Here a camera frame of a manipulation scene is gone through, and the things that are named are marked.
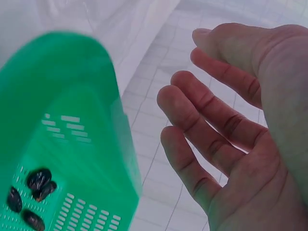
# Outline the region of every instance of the dark seed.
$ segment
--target dark seed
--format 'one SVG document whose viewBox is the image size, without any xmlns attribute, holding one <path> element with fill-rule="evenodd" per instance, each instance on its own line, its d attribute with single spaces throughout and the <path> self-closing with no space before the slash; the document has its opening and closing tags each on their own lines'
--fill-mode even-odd
<svg viewBox="0 0 308 231">
<path fill-rule="evenodd" d="M 26 209 L 23 211 L 23 219 L 25 223 L 36 231 L 44 231 L 45 224 L 38 215 Z"/>
<path fill-rule="evenodd" d="M 11 187 L 8 198 L 7 198 L 7 204 L 9 208 L 15 212 L 20 213 L 23 208 L 23 202 L 21 200 L 21 196 L 16 188 Z"/>
<path fill-rule="evenodd" d="M 41 202 L 44 200 L 49 194 L 53 193 L 57 188 L 57 184 L 54 181 L 48 182 L 44 185 L 40 190 L 36 190 L 33 192 L 33 197 L 36 201 Z"/>
<path fill-rule="evenodd" d="M 51 172 L 49 169 L 42 168 L 37 171 L 30 172 L 27 178 L 27 186 L 32 190 L 39 190 L 51 180 Z"/>
</svg>

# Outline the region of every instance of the tile grout line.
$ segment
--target tile grout line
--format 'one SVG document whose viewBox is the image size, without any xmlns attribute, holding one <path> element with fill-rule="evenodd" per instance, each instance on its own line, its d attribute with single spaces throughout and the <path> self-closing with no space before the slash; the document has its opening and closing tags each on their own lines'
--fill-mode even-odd
<svg viewBox="0 0 308 231">
<path fill-rule="evenodd" d="M 158 148 L 159 148 L 159 145 L 160 145 L 160 144 L 161 144 L 161 141 L 159 141 L 159 144 L 158 144 L 158 146 L 157 146 L 157 148 L 156 148 L 156 151 L 155 151 L 155 154 L 154 154 L 154 156 L 153 156 L 152 162 L 151 162 L 151 164 L 150 164 L 149 170 L 148 170 L 148 172 L 146 173 L 146 175 L 145 175 L 145 177 L 144 177 L 144 180 L 143 180 L 143 182 L 142 182 L 142 186 L 144 185 L 144 182 L 145 182 L 146 178 L 147 178 L 148 175 L 149 175 L 149 172 L 150 172 L 151 167 L 152 167 L 152 165 L 153 165 L 153 163 L 154 163 L 154 160 L 155 160 L 155 157 L 156 157 L 156 154 L 157 154 L 157 151 L 158 151 Z"/>
<path fill-rule="evenodd" d="M 176 204 L 175 204 L 175 206 L 174 206 L 174 208 L 173 208 L 173 211 L 172 211 L 172 213 L 171 213 L 171 216 L 170 216 L 170 219 L 169 219 L 169 221 L 168 221 L 168 224 L 166 225 L 165 231 L 167 231 L 168 226 L 169 226 L 169 224 L 170 224 L 170 221 L 171 221 L 171 219 L 172 219 L 172 216 L 173 216 L 173 214 L 174 214 L 174 211 L 175 211 L 175 209 L 177 208 L 177 205 L 178 205 L 178 203 L 179 203 L 179 201 L 180 201 L 180 198 L 181 198 L 181 195 L 182 195 L 182 191 L 183 191 L 183 187 L 184 187 L 184 184 L 182 184 L 181 192 L 180 192 L 180 194 L 179 194 L 179 198 L 178 198 L 178 200 L 177 200 L 177 202 L 176 202 Z"/>
<path fill-rule="evenodd" d="M 153 78 L 152 81 L 151 81 L 151 84 L 150 84 L 150 86 L 149 86 L 149 89 L 147 90 L 146 96 L 145 96 L 145 98 L 144 98 L 142 104 L 144 103 L 144 101 L 145 101 L 145 99 L 146 99 L 146 97 L 147 97 L 147 95 L 148 95 L 148 93 L 149 93 L 149 90 L 150 90 L 150 88 L 151 88 L 151 85 L 152 85 L 153 81 L 154 81 L 154 78 Z M 142 182 L 142 186 L 144 185 L 144 182 L 146 181 L 146 178 L 147 178 L 148 175 L 149 175 L 149 172 L 150 172 L 151 167 L 152 167 L 152 165 L 153 165 L 153 162 L 154 162 L 154 160 L 155 160 L 155 157 L 156 157 L 156 154 L 157 154 L 157 151 L 158 151 L 158 148 L 159 148 L 159 145 L 160 145 L 160 144 L 161 144 L 161 142 L 159 142 L 159 144 L 158 144 L 158 146 L 157 146 L 157 149 L 156 149 L 156 152 L 155 152 L 154 157 L 153 157 L 153 159 L 152 159 L 152 162 L 151 162 L 151 164 L 150 164 L 149 170 L 148 170 L 148 172 L 146 173 L 146 175 L 145 175 L 145 177 L 144 177 L 144 180 L 143 180 L 143 182 Z"/>
</svg>

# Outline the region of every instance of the open palm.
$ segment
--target open palm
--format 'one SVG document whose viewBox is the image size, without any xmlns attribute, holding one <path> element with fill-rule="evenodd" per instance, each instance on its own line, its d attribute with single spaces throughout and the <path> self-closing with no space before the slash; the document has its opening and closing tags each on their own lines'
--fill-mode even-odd
<svg viewBox="0 0 308 231">
<path fill-rule="evenodd" d="M 199 48 L 191 58 L 262 109 L 258 79 L 211 59 Z M 230 108 L 187 71 L 172 77 L 171 85 L 160 90 L 157 102 L 173 124 L 161 134 L 167 157 L 207 213 L 211 231 L 307 230 L 299 189 L 267 128 Z M 224 187 L 199 165 L 185 137 L 229 178 Z"/>
</svg>

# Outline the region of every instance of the ventilation hole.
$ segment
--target ventilation hole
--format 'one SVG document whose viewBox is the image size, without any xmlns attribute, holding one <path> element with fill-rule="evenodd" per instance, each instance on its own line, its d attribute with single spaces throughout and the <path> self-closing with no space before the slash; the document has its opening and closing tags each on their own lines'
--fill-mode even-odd
<svg viewBox="0 0 308 231">
<path fill-rule="evenodd" d="M 104 228 L 102 225 L 99 225 L 99 224 L 96 224 L 95 227 L 99 228 L 100 230 L 102 230 Z"/>
<path fill-rule="evenodd" d="M 85 129 L 85 126 L 79 125 L 79 124 L 69 124 L 69 123 L 67 123 L 66 127 L 70 128 L 70 129 L 81 130 L 81 131 L 83 131 Z"/>
<path fill-rule="evenodd" d="M 77 213 L 73 213 L 72 215 L 76 218 L 80 218 L 80 215 L 78 215 Z"/>
<path fill-rule="evenodd" d="M 91 139 L 89 139 L 89 138 L 76 137 L 76 140 L 80 141 L 80 142 L 91 143 Z"/>
<path fill-rule="evenodd" d="M 79 117 L 74 117 L 74 116 L 66 116 L 66 115 L 62 115 L 61 116 L 61 120 L 62 121 L 67 121 L 67 122 L 74 122 L 74 123 L 79 123 L 80 122 L 80 118 Z"/>
<path fill-rule="evenodd" d="M 86 224 L 86 223 L 82 223 L 82 226 L 89 229 L 90 228 L 90 225 Z"/>
<path fill-rule="evenodd" d="M 72 199 L 74 199 L 74 198 L 75 198 L 75 196 L 74 196 L 74 195 L 72 195 L 72 194 L 70 194 L 70 193 L 68 193 L 68 194 L 67 194 L 67 196 L 68 196 L 68 197 L 70 197 L 70 198 L 72 198 Z"/>
<path fill-rule="evenodd" d="M 67 197 L 65 198 L 65 200 L 66 200 L 68 203 L 70 203 L 70 204 L 73 202 L 71 199 L 69 199 L 69 198 L 67 198 Z"/>
<path fill-rule="evenodd" d="M 91 209 L 93 209 L 93 210 L 97 210 L 97 207 L 94 206 L 94 205 L 89 205 L 89 207 L 90 207 Z"/>
<path fill-rule="evenodd" d="M 81 200 L 81 199 L 78 199 L 78 202 L 79 202 L 79 203 L 81 203 L 81 204 L 83 204 L 83 205 L 85 205 L 85 204 L 86 204 L 86 202 L 85 202 L 85 201 L 83 201 L 83 200 Z"/>
<path fill-rule="evenodd" d="M 60 132 L 61 129 L 59 128 L 54 128 L 54 127 L 46 127 L 46 130 L 47 131 L 52 131 L 52 132 Z"/>
<path fill-rule="evenodd" d="M 65 218 L 64 218 L 64 217 L 58 216 L 58 218 L 59 218 L 61 221 L 65 221 Z"/>
<path fill-rule="evenodd" d="M 71 226 L 67 226 L 67 229 L 70 230 L 70 231 L 75 231 L 75 229 Z"/>
<path fill-rule="evenodd" d="M 92 221 L 90 221 L 89 219 L 84 218 L 83 220 L 84 220 L 84 222 L 86 222 L 88 224 L 92 224 Z"/>
<path fill-rule="evenodd" d="M 64 139 L 64 138 L 65 138 L 65 135 L 64 135 L 64 134 L 59 134 L 59 133 L 53 133 L 52 136 L 53 136 L 53 137 L 56 137 L 56 138 L 61 138 L 61 139 Z"/>
<path fill-rule="evenodd" d="M 107 220 L 107 217 L 104 215 L 100 215 L 100 219 Z"/>
<path fill-rule="evenodd" d="M 67 214 L 64 213 L 64 212 L 62 212 L 62 211 L 60 211 L 60 214 L 61 214 L 63 217 L 67 217 Z"/>
<path fill-rule="evenodd" d="M 88 213 L 90 213 L 90 214 L 92 214 L 92 215 L 95 215 L 95 212 L 94 212 L 93 210 L 88 209 L 87 211 L 88 211 Z"/>
<path fill-rule="evenodd" d="M 60 221 L 60 220 L 57 220 L 57 223 L 58 223 L 59 225 L 64 225 L 64 223 L 63 223 L 62 221 Z"/>
<path fill-rule="evenodd" d="M 117 226 L 115 226 L 115 225 L 109 225 L 109 227 L 110 227 L 111 229 L 113 229 L 113 230 L 117 230 Z"/>
<path fill-rule="evenodd" d="M 72 131 L 72 135 L 75 136 L 82 136 L 82 137 L 88 137 L 88 133 L 84 131 Z"/>
<path fill-rule="evenodd" d="M 75 223 L 78 223 L 78 220 L 76 218 L 71 218 L 71 220 Z"/>
<path fill-rule="evenodd" d="M 106 211 L 106 210 L 102 210 L 102 211 L 101 211 L 101 213 L 103 213 L 103 214 L 105 214 L 105 215 L 109 216 L 109 212 L 108 212 L 108 211 Z"/>
<path fill-rule="evenodd" d="M 113 223 L 114 225 L 119 225 L 120 222 L 118 222 L 117 220 L 111 220 L 111 223 Z"/>
<path fill-rule="evenodd" d="M 43 125 L 56 126 L 56 122 L 42 119 Z"/>
<path fill-rule="evenodd" d="M 84 206 L 82 206 L 81 204 L 76 204 L 76 206 L 77 206 L 78 208 L 84 209 Z"/>
<path fill-rule="evenodd" d="M 74 210 L 75 210 L 75 212 L 77 212 L 77 213 L 79 213 L 79 214 L 82 213 L 80 209 L 74 208 Z"/>
<path fill-rule="evenodd" d="M 55 227 L 62 230 L 62 226 L 58 225 L 58 224 L 55 224 Z"/>
<path fill-rule="evenodd" d="M 73 223 L 73 222 L 71 222 L 71 221 L 70 221 L 68 224 L 69 224 L 70 226 L 75 227 L 75 228 L 77 227 L 77 224 L 75 224 L 75 223 Z"/>
<path fill-rule="evenodd" d="M 61 209 L 64 211 L 64 212 L 66 212 L 66 213 L 68 213 L 68 209 L 67 208 L 65 208 L 65 207 L 61 207 Z"/>
<path fill-rule="evenodd" d="M 100 219 L 97 219 L 97 223 L 100 223 L 101 225 L 105 225 L 105 224 L 106 224 L 106 222 L 105 222 L 105 221 L 100 220 Z"/>
</svg>

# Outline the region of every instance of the white plastic sheet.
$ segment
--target white plastic sheet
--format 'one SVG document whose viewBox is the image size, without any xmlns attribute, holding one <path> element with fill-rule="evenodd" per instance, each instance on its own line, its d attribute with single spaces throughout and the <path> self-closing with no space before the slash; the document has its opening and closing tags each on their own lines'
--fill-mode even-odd
<svg viewBox="0 0 308 231">
<path fill-rule="evenodd" d="M 121 94 L 180 0 L 2 0 L 0 66 L 20 46 L 50 30 L 94 36 L 109 51 Z"/>
</svg>

